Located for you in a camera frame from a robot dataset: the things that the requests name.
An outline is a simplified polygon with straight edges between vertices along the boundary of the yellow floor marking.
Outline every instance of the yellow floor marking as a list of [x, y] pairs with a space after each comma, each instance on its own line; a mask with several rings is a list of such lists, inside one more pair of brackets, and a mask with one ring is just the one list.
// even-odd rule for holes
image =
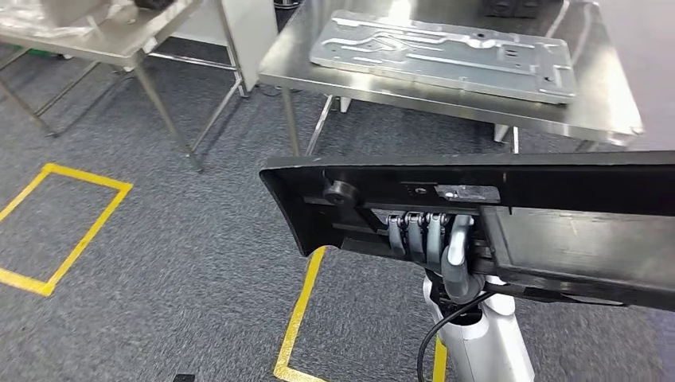
[[436, 348], [434, 351], [434, 376], [431, 378], [433, 382], [445, 381], [445, 369], [447, 360], [447, 349], [441, 343], [441, 340], [436, 336]]
[[47, 163], [42, 167], [40, 173], [2, 211], [0, 211], [0, 222], [2, 222], [2, 220], [5, 219], [12, 211], [14, 211], [19, 203], [21, 203], [25, 197], [27, 197], [28, 194], [31, 193], [37, 187], [37, 185], [40, 184], [41, 181], [44, 181], [47, 175], [51, 173], [65, 177], [72, 177], [80, 181], [87, 181], [95, 185], [110, 187], [112, 189], [117, 189], [118, 192], [115, 197], [112, 198], [112, 201], [107, 205], [104, 211], [99, 215], [94, 224], [89, 228], [87, 233], [84, 234], [84, 237], [80, 240], [80, 242], [75, 246], [75, 248], [73, 248], [73, 250], [70, 252], [70, 255], [66, 257], [64, 262], [58, 267], [56, 272], [54, 272], [52, 277], [50, 277], [47, 282], [36, 280], [24, 275], [19, 275], [18, 273], [0, 268], [0, 283], [5, 283], [7, 285], [11, 285], [12, 287], [28, 290], [43, 296], [49, 296], [54, 291], [54, 287], [65, 275], [65, 272], [72, 266], [73, 263], [75, 263], [77, 257], [87, 247], [89, 242], [92, 241], [96, 233], [106, 222], [107, 218], [110, 217], [113, 211], [115, 211], [119, 203], [122, 202], [122, 199], [124, 199], [133, 186], [130, 183], [116, 181], [115, 179], [102, 177], [94, 173], [87, 173], [81, 170], [59, 166], [54, 163]]
[[[316, 281], [318, 269], [321, 266], [321, 260], [323, 260], [325, 253], [326, 248], [321, 247], [312, 254], [310, 263], [307, 266], [305, 282], [302, 284], [298, 301], [295, 303], [291, 319], [286, 328], [286, 334], [283, 336], [279, 357], [276, 360], [274, 368], [274, 376], [280, 380], [285, 380], [286, 382], [326, 382], [326, 380], [300, 372], [299, 370], [295, 370], [288, 366], [288, 362], [291, 360], [291, 353], [293, 352], [293, 345], [295, 345], [295, 338], [298, 336], [300, 324], [305, 315], [307, 303], [310, 301], [312, 288], [314, 288], [314, 281]], [[433, 382], [445, 381], [446, 357], [447, 351], [445, 347], [440, 341], [436, 340]]]

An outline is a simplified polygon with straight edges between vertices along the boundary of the aluminum plate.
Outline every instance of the aluminum plate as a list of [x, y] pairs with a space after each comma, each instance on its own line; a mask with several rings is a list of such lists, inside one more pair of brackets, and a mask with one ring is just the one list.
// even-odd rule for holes
[[310, 52], [329, 68], [544, 103], [576, 93], [565, 41], [337, 10]]

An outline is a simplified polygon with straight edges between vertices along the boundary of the black knob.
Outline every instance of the black knob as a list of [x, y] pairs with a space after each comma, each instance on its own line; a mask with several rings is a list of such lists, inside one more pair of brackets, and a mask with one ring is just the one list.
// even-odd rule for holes
[[343, 181], [333, 181], [323, 190], [323, 197], [338, 207], [353, 208], [359, 201], [356, 187]]

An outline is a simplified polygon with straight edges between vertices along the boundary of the plastic bag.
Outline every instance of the plastic bag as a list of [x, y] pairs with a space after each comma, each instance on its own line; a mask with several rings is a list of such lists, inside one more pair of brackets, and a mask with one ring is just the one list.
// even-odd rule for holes
[[0, 28], [35, 37], [83, 36], [108, 16], [110, 0], [0, 0]]

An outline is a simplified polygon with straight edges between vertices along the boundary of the table top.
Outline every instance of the table top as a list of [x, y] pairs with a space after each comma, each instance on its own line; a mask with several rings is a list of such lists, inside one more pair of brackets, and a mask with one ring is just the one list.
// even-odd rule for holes
[[81, 37], [32, 37], [0, 29], [0, 41], [133, 68], [139, 63], [137, 53], [148, 41], [154, 38], [157, 44], [152, 45], [161, 44], [200, 3], [201, 0], [176, 0], [163, 11], [140, 10], [131, 24], [108, 19]]
[[[260, 80], [620, 146], [643, 132], [638, 107], [596, 3], [551, 0], [536, 19], [486, 17], [481, 4], [479, 0], [305, 0], [263, 59]], [[310, 50], [335, 10], [390, 17], [393, 22], [548, 33], [568, 43], [578, 92], [569, 105], [554, 105], [323, 68], [310, 63]]]

